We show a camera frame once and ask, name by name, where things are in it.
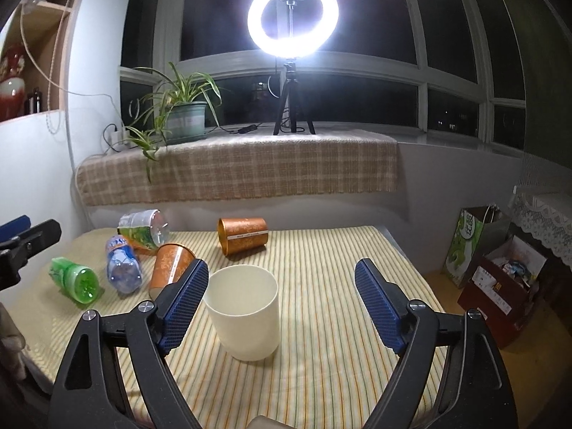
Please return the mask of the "white paper cup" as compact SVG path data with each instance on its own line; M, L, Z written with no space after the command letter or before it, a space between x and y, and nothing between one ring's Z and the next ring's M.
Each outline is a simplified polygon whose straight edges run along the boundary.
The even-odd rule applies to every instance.
M210 275L204 294L218 340L233 358L259 361L280 341L278 283L267 269L231 265Z

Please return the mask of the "near orange paper cup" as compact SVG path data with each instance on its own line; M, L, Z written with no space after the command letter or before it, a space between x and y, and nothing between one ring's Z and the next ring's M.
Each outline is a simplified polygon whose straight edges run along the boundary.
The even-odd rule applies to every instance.
M148 286L150 298L155 300L163 288L176 283L194 259L193 252L183 245L177 243L162 245L156 253Z

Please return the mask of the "orange paper cup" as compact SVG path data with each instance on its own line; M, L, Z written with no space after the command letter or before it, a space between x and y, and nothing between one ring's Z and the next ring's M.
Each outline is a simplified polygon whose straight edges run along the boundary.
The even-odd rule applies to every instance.
M224 256L263 247L268 242L268 227L265 219L220 218L217 233Z
M156 253L148 286L150 298L155 300L163 288L176 283L194 259L193 252L183 245L177 243L162 245Z

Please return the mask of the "far orange paper cup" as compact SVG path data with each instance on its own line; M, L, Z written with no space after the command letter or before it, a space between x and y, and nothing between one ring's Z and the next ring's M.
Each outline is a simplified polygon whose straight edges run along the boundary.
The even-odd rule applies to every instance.
M220 218L217 233L224 256L263 247L268 242L268 227L265 219Z

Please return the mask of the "green tea bottle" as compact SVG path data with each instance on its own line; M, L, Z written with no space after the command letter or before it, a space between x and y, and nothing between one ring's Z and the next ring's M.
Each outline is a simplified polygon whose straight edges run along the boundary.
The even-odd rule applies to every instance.
M98 276L91 268L64 257L51 260L49 277L59 289L79 304L92 303L100 292Z

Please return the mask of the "red cardboard box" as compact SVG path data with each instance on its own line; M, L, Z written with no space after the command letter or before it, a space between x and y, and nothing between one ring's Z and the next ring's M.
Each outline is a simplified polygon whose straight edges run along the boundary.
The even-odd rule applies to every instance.
M511 235L483 254L460 294L459 306L480 312L501 349L511 345L527 323L549 258L550 251L539 241Z

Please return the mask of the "blue label water bottle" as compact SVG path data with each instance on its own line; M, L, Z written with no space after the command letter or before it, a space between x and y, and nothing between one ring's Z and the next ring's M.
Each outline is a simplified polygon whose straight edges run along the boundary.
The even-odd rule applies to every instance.
M109 284L123 295L133 294L143 284L133 247L123 235L113 235L106 244L106 253Z

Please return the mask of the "white power adapter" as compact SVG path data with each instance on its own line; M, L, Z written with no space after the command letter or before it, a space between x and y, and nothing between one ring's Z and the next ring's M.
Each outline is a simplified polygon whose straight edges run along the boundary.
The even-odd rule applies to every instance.
M124 138L124 129L115 124L109 124L104 132L107 144L115 151L121 151L128 147L127 140Z

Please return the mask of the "red white vase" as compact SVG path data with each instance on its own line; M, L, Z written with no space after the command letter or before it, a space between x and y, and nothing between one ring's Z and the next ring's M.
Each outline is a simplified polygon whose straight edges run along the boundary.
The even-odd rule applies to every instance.
M22 108L25 96L25 81L22 76L24 67L23 45L11 45L1 58L1 121L17 117Z

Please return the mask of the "green paper bag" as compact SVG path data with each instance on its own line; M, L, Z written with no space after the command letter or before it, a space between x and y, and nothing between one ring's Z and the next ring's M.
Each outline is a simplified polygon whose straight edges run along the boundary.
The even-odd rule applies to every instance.
M442 273L462 289L474 274L480 258L505 241L510 223L510 217L496 204L463 208Z

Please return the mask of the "white lace cloth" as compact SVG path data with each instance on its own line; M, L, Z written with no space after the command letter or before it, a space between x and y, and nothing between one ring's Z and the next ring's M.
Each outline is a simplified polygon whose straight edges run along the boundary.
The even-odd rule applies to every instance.
M516 226L571 267L571 195L516 192L511 212Z

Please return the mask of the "striped table cloth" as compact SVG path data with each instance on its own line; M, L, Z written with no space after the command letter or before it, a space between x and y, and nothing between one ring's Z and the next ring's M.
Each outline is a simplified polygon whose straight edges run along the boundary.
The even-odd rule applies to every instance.
M120 297L106 278L105 245L113 230L78 237L55 255L87 265L103 294L91 308L102 315L129 312L148 298ZM228 265L257 265L278 283L280 346L264 361L245 363L220 346L203 302L181 346L167 357L180 391L203 428L245 428L264 415L296 428L362 428L392 375L398 357L383 346L354 281L362 258L384 277L438 312L442 306L413 264L371 226L331 230L273 231L266 250L230 260L216 231L176 231L172 240L202 258L210 273ZM155 258L141 256L150 280ZM1 294L26 340L26 355L50 381L83 312L35 267L35 280Z

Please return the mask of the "potted spider plant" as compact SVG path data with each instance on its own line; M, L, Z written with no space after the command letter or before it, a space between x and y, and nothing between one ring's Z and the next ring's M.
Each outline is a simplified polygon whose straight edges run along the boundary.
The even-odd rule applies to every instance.
M126 141L142 152L146 159L146 178L152 182L152 168L160 161L159 151L169 144L176 134L173 119L184 117L190 109L202 108L202 115L210 111L215 127L220 126L216 108L223 103L220 88L212 75L192 72L184 75L173 62L169 62L172 74L147 66L136 66L134 71L158 78L150 93L140 98L139 109L132 122L125 125Z

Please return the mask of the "plaid windowsill cloth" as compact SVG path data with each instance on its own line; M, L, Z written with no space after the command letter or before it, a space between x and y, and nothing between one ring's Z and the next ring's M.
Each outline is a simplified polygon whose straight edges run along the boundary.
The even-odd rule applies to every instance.
M77 189L87 206L214 202L324 194L392 193L398 144L351 130L318 135L241 135L85 160Z

